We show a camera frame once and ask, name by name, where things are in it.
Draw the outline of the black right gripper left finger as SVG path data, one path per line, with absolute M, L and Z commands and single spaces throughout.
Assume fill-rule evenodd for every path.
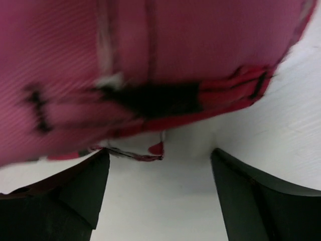
M 1 240 L 90 240 L 109 168 L 109 153 L 99 151 L 44 180 L 1 194 Z

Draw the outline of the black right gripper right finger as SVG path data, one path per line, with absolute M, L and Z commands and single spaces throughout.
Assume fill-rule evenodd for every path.
M 254 168 L 221 149 L 211 165 L 228 240 L 320 240 L 320 191 Z

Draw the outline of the pink camouflage trousers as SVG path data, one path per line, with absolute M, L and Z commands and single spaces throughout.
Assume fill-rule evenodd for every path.
M 253 105 L 316 1 L 1 1 L 1 165 Z

